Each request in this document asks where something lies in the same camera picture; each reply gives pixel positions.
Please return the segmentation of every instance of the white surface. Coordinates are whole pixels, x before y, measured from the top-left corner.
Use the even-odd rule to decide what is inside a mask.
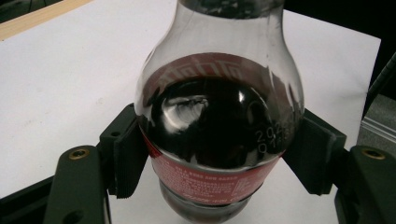
[[[134,101],[143,62],[176,0],[94,0],[0,42],[0,198],[53,175],[59,156],[96,145]],[[285,12],[284,31],[306,108],[356,143],[379,39]],[[227,223],[337,223],[333,195],[306,193],[281,161]],[[114,223],[187,223],[163,200],[148,164],[135,195],[111,199]]]

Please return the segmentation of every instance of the bottle label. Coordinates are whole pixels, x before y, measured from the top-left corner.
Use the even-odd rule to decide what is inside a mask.
[[[262,166],[235,173],[203,171],[172,160],[146,136],[144,139],[154,171],[165,186],[187,200],[206,205],[236,203],[250,196],[279,160],[278,157]]]

